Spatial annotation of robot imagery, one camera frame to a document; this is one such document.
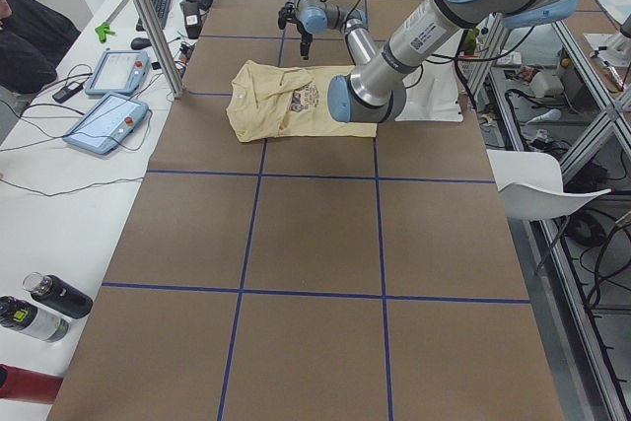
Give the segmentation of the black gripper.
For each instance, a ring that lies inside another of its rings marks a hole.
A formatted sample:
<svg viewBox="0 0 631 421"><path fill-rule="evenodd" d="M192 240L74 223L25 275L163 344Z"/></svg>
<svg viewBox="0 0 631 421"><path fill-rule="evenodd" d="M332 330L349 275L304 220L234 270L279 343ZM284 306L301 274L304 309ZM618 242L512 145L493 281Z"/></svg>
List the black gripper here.
<svg viewBox="0 0 631 421"><path fill-rule="evenodd" d="M300 33L302 31L302 22L298 17L298 12L295 7L295 4L291 1L286 2L278 12L277 25L281 31L284 31L287 28L287 25L294 25L297 31ZM313 36L311 34L301 34L301 42L300 42L300 55L301 57L309 57L310 49L313 41Z"/></svg>

